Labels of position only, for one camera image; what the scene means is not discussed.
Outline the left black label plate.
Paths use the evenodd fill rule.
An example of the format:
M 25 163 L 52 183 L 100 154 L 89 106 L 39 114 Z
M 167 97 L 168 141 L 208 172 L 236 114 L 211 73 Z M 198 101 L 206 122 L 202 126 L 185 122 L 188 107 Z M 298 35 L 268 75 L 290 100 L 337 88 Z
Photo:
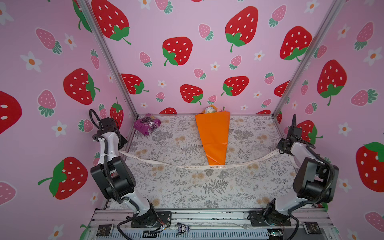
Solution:
M 114 229 L 113 224 L 99 225 L 96 233 L 96 237 L 110 237 Z

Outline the black label plate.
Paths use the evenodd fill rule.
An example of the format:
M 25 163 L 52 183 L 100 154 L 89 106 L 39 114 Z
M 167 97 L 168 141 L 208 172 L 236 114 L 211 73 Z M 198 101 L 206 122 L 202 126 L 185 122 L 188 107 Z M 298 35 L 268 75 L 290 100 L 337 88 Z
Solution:
M 113 224 L 99 225 L 96 233 L 96 237 L 110 237 L 114 229 Z
M 322 233 L 318 223 L 304 222 L 303 227 L 308 235 L 319 235 Z

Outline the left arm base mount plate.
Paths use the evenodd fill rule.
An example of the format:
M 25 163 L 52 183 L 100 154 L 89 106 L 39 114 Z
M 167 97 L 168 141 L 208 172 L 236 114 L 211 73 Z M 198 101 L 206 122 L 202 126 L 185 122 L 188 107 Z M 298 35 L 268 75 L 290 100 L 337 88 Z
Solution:
M 136 217 L 131 221 L 131 228 L 159 228 L 163 225 L 170 225 L 172 219 L 172 212 L 160 211 L 149 212 L 142 216 Z

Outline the orange wrapping paper sheet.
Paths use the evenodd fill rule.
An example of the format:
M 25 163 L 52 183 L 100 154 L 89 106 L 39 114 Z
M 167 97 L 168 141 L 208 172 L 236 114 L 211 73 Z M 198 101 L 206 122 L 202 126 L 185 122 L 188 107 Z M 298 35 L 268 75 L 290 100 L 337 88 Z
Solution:
M 201 142 L 209 165 L 225 165 L 231 114 L 214 105 L 209 107 L 216 112 L 205 114 L 203 110 L 195 116 Z

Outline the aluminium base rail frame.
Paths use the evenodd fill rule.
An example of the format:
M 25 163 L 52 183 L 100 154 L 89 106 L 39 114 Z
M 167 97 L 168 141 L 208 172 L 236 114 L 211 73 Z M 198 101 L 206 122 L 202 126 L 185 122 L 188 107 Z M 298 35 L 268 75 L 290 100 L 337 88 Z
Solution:
M 131 228 L 128 210 L 96 210 L 81 235 L 82 240 L 287 240 L 295 230 L 289 227 L 253 227 L 247 220 L 251 209 L 161 209 L 172 212 L 170 225 L 160 233 L 155 228 Z M 190 226 L 188 234 L 177 236 L 177 223 Z M 96 237 L 99 225 L 113 224 L 110 237 Z

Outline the white ribbon strip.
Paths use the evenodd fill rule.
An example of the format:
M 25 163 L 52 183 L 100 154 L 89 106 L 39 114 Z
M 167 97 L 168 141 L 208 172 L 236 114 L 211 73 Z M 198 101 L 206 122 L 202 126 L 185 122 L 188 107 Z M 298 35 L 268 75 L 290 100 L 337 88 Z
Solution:
M 153 160 L 147 160 L 147 159 L 141 159 L 137 156 L 134 156 L 132 154 L 129 154 L 127 153 L 126 151 L 119 151 L 120 154 L 128 157 L 128 158 L 133 158 L 133 159 L 136 159 L 138 161 L 141 161 L 143 163 L 147 163 L 147 164 L 151 164 L 151 165 L 164 165 L 164 166 L 170 166 L 170 167 L 173 167 L 173 168 L 179 168 L 179 169 L 189 169 L 189 170 L 213 170 L 213 169 L 232 169 L 232 168 L 238 168 L 238 167 L 242 167 L 242 166 L 248 166 L 248 165 L 252 165 L 252 164 L 256 164 L 260 161 L 263 161 L 263 160 L 267 160 L 277 154 L 280 153 L 279 150 L 274 150 L 270 153 L 268 153 L 267 155 L 261 157 L 261 158 L 258 158 L 258 159 L 255 159 L 255 160 L 252 160 L 252 161 L 248 161 L 248 162 L 245 162 L 245 163 L 238 163 L 238 164 L 230 164 L 230 165 L 181 165 L 181 166 L 176 166 L 176 165 L 170 165 L 170 164 L 167 164 L 167 163 L 163 163 L 163 162 L 159 162 L 159 161 L 153 161 Z

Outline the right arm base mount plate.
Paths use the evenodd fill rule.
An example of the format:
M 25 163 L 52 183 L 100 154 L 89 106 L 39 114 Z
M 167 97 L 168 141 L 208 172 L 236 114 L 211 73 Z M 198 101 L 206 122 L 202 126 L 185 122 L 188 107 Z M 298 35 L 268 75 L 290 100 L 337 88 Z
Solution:
M 279 213 L 266 214 L 265 210 L 250 211 L 247 220 L 253 227 L 289 227 L 290 217 Z

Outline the purple plastic snack bag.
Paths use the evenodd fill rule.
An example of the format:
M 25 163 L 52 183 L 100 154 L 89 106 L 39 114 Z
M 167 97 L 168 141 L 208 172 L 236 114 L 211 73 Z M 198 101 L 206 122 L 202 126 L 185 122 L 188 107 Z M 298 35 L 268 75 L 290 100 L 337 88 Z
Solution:
M 154 130 L 161 126 L 161 120 L 154 115 L 146 114 L 137 119 L 134 123 L 134 129 L 145 136 L 149 136 Z

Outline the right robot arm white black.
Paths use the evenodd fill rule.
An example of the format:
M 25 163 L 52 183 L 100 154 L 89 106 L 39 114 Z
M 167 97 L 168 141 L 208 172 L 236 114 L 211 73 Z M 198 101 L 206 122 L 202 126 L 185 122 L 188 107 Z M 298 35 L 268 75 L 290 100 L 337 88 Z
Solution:
M 329 203 L 333 200 L 339 168 L 315 152 L 315 146 L 302 136 L 305 127 L 297 124 L 293 115 L 287 137 L 277 145 L 280 154 L 286 154 L 300 161 L 300 168 L 294 179 L 293 190 L 267 204 L 263 213 L 270 226 L 284 224 L 293 217 L 292 213 L 308 204 Z

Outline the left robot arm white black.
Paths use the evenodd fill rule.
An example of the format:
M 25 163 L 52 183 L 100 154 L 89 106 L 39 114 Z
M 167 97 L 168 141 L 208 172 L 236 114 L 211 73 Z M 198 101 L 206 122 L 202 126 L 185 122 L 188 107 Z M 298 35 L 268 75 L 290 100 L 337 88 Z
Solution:
M 157 224 L 159 216 L 154 206 L 135 190 L 136 180 L 120 156 L 119 150 L 128 142 L 120 133 L 117 121 L 112 118 L 100 119 L 90 109 L 89 116 L 97 128 L 93 140 L 100 143 L 99 163 L 91 168 L 91 175 L 107 200 L 127 204 L 136 214 L 135 220 L 146 227 Z

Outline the small purple figure charm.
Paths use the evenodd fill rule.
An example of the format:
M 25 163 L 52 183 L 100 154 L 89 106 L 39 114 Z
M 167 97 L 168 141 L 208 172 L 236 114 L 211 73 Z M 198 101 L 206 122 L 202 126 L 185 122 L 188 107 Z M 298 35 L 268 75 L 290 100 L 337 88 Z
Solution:
M 178 231 L 177 236 L 188 234 L 190 231 L 190 226 L 182 223 L 177 223 Z

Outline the right black label plate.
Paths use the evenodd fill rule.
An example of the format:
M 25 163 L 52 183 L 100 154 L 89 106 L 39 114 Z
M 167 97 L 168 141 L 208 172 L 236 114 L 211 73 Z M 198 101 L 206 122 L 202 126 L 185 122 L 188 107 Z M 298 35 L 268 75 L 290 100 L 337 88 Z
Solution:
M 322 233 L 318 223 L 304 222 L 303 227 L 308 235 L 319 235 Z

